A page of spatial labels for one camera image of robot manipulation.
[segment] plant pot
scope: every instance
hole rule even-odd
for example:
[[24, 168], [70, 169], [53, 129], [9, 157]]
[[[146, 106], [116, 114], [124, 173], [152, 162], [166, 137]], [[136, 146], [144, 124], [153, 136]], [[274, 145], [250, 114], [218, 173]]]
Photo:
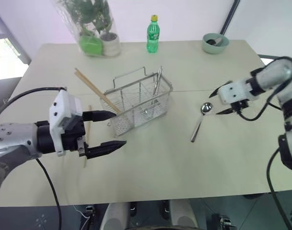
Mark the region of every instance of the plant pot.
[[103, 55], [114, 57], [120, 53], [119, 37], [115, 33], [106, 33], [100, 36], [103, 44]]
[[81, 35], [79, 40], [81, 50], [90, 56], [101, 56], [103, 44], [102, 41], [95, 36]]

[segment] plastic bottle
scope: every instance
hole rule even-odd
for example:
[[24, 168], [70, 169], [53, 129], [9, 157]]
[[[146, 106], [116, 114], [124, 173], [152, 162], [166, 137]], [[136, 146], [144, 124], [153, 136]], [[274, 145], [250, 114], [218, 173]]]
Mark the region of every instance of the plastic bottle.
[[159, 47], [160, 27], [157, 23], [157, 15], [151, 16], [151, 23], [147, 29], [147, 50], [156, 53]]

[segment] spoon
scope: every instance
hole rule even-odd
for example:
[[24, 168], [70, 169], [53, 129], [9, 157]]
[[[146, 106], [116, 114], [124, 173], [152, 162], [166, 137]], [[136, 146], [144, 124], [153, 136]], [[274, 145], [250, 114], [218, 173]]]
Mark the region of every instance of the spoon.
[[209, 112], [211, 111], [212, 108], [213, 108], [213, 105], [210, 102], [205, 102], [204, 104], [202, 104], [202, 106], [200, 108], [202, 116], [201, 116], [201, 118], [198, 120], [198, 122], [196, 124], [196, 127], [194, 129], [193, 135], [192, 135], [192, 137], [190, 139], [191, 142], [195, 142], [195, 139], [196, 139], [197, 133], [199, 131], [202, 119], [203, 119], [203, 117], [205, 115], [209, 114]]
[[210, 39], [210, 40], [207, 41], [207, 43], [212, 45], [212, 46], [219, 46], [221, 42], [222, 42], [222, 38], [221, 37], [217, 37], [215, 39]]

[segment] chopsticks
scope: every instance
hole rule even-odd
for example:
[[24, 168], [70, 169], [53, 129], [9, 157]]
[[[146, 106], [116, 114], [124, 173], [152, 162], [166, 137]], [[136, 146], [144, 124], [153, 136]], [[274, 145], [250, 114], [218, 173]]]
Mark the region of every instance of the chopsticks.
[[79, 79], [81, 79], [95, 94], [97, 94], [103, 101], [105, 101], [117, 114], [121, 111], [94, 85], [88, 78], [82, 74], [77, 68], [74, 73]]

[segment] potted plant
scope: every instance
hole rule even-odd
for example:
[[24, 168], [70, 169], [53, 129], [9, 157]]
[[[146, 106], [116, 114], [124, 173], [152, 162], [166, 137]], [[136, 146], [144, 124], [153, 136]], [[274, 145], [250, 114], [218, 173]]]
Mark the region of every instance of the potted plant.
[[70, 17], [77, 30], [76, 39], [88, 55], [115, 56], [120, 53], [119, 37], [111, 32], [113, 19], [107, 0], [60, 0], [65, 18]]

